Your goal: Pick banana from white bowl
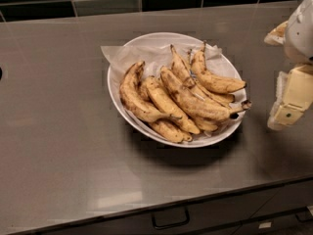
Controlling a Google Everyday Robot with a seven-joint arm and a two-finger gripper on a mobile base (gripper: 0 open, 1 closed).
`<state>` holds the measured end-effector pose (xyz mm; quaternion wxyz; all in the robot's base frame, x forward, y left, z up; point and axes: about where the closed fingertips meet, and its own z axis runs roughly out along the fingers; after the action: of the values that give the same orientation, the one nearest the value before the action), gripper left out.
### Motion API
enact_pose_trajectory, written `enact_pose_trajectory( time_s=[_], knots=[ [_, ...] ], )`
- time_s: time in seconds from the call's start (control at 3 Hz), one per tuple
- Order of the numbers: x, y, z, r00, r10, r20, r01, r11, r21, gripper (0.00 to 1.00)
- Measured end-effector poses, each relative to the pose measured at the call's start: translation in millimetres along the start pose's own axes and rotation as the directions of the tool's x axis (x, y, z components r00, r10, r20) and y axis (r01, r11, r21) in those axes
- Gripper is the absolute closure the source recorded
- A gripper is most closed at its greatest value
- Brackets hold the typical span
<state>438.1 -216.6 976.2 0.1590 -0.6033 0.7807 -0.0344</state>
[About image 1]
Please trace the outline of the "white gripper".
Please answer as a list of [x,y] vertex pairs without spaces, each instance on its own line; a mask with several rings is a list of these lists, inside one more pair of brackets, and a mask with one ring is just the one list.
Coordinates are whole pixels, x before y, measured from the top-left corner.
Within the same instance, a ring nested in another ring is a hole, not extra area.
[[[292,61],[313,64],[313,0],[303,0],[289,20],[272,29],[264,42],[272,46],[284,44]],[[267,121],[269,128],[282,130],[294,125],[313,103],[313,67],[304,64],[279,72],[276,101]]]

